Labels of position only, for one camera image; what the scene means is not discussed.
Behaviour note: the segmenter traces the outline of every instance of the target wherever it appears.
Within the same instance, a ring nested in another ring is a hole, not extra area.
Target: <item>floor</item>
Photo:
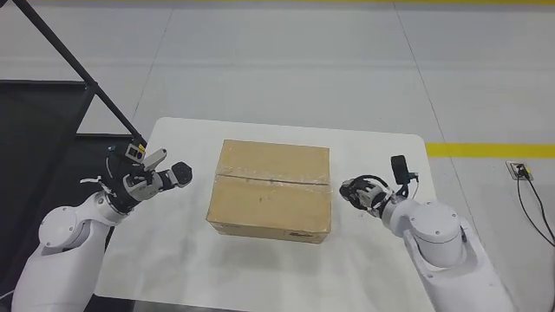
[[[415,133],[427,142],[555,141],[553,6],[31,4],[146,138],[172,116]],[[79,80],[13,5],[0,10],[0,32],[0,78]],[[80,130],[126,132],[100,101]],[[555,162],[524,161],[555,219]],[[553,250],[520,210],[505,159],[430,165],[438,199],[475,226],[519,310],[548,311]]]

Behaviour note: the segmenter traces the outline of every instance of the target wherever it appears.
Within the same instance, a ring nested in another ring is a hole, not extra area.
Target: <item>black metal frame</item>
[[[55,50],[58,51],[63,59],[69,64],[69,66],[71,66],[71,68],[85,81],[87,86],[93,91],[94,95],[98,95],[102,102],[104,102],[104,104],[110,109],[110,111],[112,111],[115,117],[120,120],[121,124],[123,124],[123,126],[125,126],[125,128],[134,136],[135,140],[145,146],[147,142],[142,138],[133,124],[131,124],[131,122],[108,97],[108,95],[99,86],[95,79],[93,79],[93,77],[87,72],[87,70],[71,54],[69,49],[63,44],[58,36],[54,34],[52,29],[50,29],[48,24],[46,24],[43,19],[36,13],[36,11],[31,7],[27,0],[11,1],[33,23],[33,25],[35,25],[35,27],[41,32],[41,34],[50,42]]]

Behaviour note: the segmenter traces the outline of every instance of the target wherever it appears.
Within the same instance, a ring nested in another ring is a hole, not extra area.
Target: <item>floor outlet box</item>
[[[522,164],[524,166],[524,168],[528,171],[528,175],[530,176],[530,180],[533,181],[534,177],[532,176],[532,171],[530,170],[530,167],[528,165],[526,165],[525,163],[519,162],[519,161],[507,161],[506,162],[506,167],[507,169],[509,169],[509,173],[511,174],[511,177],[516,181],[517,179],[526,179],[524,176],[520,176],[519,177],[519,168],[518,166]]]

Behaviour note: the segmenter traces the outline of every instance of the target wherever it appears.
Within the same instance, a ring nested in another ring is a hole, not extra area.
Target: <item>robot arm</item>
[[[14,312],[82,312],[95,291],[106,236],[141,201],[159,192],[188,185],[192,169],[183,162],[156,172],[166,158],[161,149],[142,159],[143,150],[127,147],[113,162],[107,158],[107,176],[97,182],[97,192],[77,207],[52,210],[39,227],[40,244],[29,257],[17,282]]]
[[[514,311],[505,286],[468,222],[447,205],[421,205],[408,198],[408,183],[417,175],[408,173],[404,158],[402,163],[405,167],[399,172],[392,159],[395,179],[402,184],[398,192],[382,179],[364,175],[345,181],[341,195],[355,208],[380,218],[404,240],[436,311]]]

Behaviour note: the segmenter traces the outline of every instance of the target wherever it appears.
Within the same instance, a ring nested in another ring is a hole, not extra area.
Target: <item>black cable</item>
[[[545,227],[547,228],[547,231],[549,231],[549,235],[552,236],[553,243],[555,244],[555,236],[553,235],[552,228],[551,226],[549,226],[549,223],[547,223],[547,217],[545,216],[544,203],[541,201],[541,198],[539,198],[538,192],[536,192],[536,188],[534,187],[532,180],[529,177],[526,177],[526,180],[528,180],[530,187],[532,188],[532,190],[534,191],[534,194],[536,195],[536,199],[539,202],[539,209],[541,210],[541,217],[544,219]]]
[[[544,235],[543,232],[541,232],[540,229],[538,229],[536,224],[532,221],[532,219],[528,215],[528,212],[526,211],[526,208],[524,207],[524,204],[522,203],[522,197],[520,196],[520,178],[519,177],[517,177],[517,192],[519,194],[519,201],[520,201],[520,206],[522,206],[522,211],[524,211],[524,214],[526,214],[526,217],[528,218],[528,220],[530,221],[530,223],[532,224],[534,229],[538,232],[539,235],[541,235],[541,237],[543,237],[545,239],[545,241],[547,241],[548,244],[550,244],[552,247],[555,247],[555,240],[553,242],[549,241],[549,239]],[[539,204],[541,206],[542,214],[543,214],[544,220],[545,220],[545,214],[543,213],[543,210],[544,210],[543,203],[541,202],[541,199],[539,197],[538,197],[538,200],[540,200]],[[545,220],[545,225],[547,225],[547,229],[549,229],[551,231],[551,228],[547,224],[546,220]]]

